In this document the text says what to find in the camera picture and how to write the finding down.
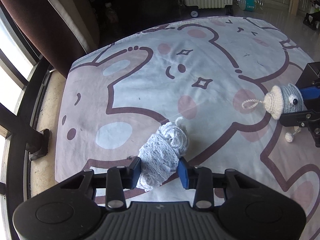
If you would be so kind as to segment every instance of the toy eye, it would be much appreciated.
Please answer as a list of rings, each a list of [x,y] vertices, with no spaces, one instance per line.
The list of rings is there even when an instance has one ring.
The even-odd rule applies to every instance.
[[[290,104],[292,104],[292,105],[297,105],[297,104],[298,104],[298,100],[297,100],[297,98],[295,98],[294,95],[290,95],[290,96],[289,96],[289,102],[290,102]]]

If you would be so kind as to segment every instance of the tile floor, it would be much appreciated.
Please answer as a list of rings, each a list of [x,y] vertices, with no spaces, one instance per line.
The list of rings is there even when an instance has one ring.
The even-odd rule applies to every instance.
[[[187,9],[181,20],[191,18],[188,12],[189,10],[191,11],[192,8]],[[225,15],[225,9],[201,9],[198,10],[198,12],[199,17]],[[264,8],[263,13],[244,12],[237,8],[237,6],[235,6],[234,9],[234,16],[259,18],[271,23],[297,43],[314,61],[320,61],[319,31],[313,31],[303,25],[302,16],[294,17],[285,10],[273,8]],[[31,165],[32,196],[52,187],[56,183],[54,180],[55,144],[65,82],[66,80],[63,76],[57,71],[53,72],[45,94],[37,129],[49,128],[52,134],[48,155],[33,161]]]

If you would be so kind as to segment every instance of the cartoon bear print tablecloth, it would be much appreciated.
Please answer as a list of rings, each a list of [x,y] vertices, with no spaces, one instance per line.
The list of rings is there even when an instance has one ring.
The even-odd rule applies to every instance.
[[[74,62],[60,110],[55,177],[128,165],[159,125],[183,116],[191,165],[234,168],[296,200],[303,240],[320,239],[320,152],[308,131],[291,144],[263,106],[244,110],[273,85],[295,83],[313,60],[262,20],[209,17],[124,38]],[[96,202],[104,202],[98,190]],[[174,174],[160,188],[125,191],[127,202],[193,202]],[[215,190],[216,205],[223,193]]]

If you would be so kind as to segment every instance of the star pattern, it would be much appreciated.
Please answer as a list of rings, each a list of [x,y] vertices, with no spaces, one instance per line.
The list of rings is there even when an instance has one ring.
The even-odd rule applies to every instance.
[[[199,87],[202,89],[207,89],[208,85],[210,82],[212,82],[212,79],[204,79],[202,77],[198,78],[198,81],[194,84],[192,84],[192,87]]]
[[[189,55],[190,52],[192,52],[193,49],[191,50],[187,50],[187,49],[183,49],[182,51],[180,51],[179,53],[177,53],[177,55]]]

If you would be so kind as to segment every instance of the ribbed black surface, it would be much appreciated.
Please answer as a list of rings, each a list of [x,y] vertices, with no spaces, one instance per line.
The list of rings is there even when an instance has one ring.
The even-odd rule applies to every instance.
[[[133,202],[124,212],[109,214],[88,240],[225,240],[232,239],[210,213],[194,211],[188,202]]]

